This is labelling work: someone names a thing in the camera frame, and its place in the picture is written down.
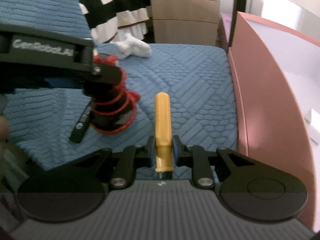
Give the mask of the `person's left hand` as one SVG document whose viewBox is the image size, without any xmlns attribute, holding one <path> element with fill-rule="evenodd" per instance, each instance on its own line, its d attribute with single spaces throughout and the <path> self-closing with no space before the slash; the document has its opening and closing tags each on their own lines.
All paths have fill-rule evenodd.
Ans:
<svg viewBox="0 0 320 240">
<path fill-rule="evenodd" d="M 0 141 L 6 141 L 8 134 L 10 133 L 9 122 L 4 115 L 0 116 Z"/>
</svg>

